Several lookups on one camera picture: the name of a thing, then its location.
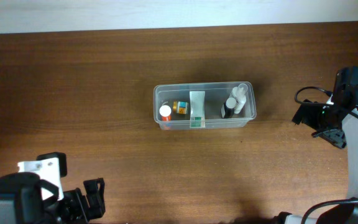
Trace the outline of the white green tube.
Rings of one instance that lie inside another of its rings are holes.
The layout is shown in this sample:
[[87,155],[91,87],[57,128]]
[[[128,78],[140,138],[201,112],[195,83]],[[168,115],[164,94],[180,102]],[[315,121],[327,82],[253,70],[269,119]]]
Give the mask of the white green tube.
[[190,128],[205,128],[204,91],[190,92]]

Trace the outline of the small gold-lid jar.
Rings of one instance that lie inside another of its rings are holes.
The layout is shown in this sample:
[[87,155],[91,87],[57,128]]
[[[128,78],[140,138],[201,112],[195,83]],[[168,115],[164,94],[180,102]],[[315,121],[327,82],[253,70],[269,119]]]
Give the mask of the small gold-lid jar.
[[185,101],[174,101],[173,102],[173,111],[176,114],[187,114],[189,108],[189,103]]

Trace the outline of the clear plastic container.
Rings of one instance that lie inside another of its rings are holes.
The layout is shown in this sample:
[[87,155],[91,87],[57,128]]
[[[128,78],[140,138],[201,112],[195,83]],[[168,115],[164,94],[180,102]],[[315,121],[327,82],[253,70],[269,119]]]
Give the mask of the clear plastic container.
[[[238,114],[223,118],[224,103],[231,97],[232,89],[238,86],[243,86],[246,91],[245,105]],[[195,115],[192,92],[204,93],[204,97],[199,99],[201,105],[197,107],[203,110],[203,114]],[[163,120],[160,108],[164,105],[173,108],[176,101],[188,103],[187,113],[173,111],[170,114],[171,120]],[[241,128],[256,116],[255,96],[250,82],[185,83],[157,85],[154,88],[154,120],[162,130]]]

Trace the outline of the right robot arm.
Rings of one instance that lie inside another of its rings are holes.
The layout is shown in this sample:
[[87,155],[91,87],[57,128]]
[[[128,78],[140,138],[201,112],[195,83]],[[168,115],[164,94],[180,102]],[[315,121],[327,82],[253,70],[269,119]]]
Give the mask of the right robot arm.
[[299,102],[292,121],[313,128],[314,138],[347,149],[347,196],[314,205],[302,216],[282,212],[275,217],[276,223],[358,223],[358,67],[338,70],[333,90],[325,94],[326,103]]

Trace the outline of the clear white spray bottle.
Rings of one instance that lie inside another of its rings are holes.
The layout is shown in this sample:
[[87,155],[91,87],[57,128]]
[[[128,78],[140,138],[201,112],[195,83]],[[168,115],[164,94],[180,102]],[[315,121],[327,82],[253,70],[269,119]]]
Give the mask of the clear white spray bottle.
[[241,83],[239,86],[236,86],[232,89],[230,97],[233,97],[236,100],[236,106],[234,108],[234,113],[239,114],[244,107],[248,92],[248,86],[245,83]]

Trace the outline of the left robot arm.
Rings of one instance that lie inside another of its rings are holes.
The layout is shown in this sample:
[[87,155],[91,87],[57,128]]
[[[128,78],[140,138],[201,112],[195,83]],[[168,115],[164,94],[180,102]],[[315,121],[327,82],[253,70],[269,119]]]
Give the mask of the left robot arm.
[[89,223],[106,211],[102,178],[64,191],[67,156],[51,152],[18,163],[18,172],[0,177],[0,223]]

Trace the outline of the dark bottle white cap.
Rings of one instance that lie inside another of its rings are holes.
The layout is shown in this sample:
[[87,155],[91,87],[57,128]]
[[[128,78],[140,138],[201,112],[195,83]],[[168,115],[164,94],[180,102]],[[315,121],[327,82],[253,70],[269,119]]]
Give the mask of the dark bottle white cap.
[[237,101],[235,98],[228,98],[222,108],[221,108],[221,116],[223,119],[231,118],[234,115],[234,111],[236,108]]

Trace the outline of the orange tube white cap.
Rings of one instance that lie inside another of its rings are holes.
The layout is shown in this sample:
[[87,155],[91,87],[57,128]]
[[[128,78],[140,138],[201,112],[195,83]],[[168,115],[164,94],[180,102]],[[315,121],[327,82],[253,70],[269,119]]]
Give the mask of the orange tube white cap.
[[168,130],[171,128],[171,114],[172,114],[172,109],[170,106],[168,105],[162,105],[159,109],[159,114],[161,117],[161,121],[163,122],[163,129]]

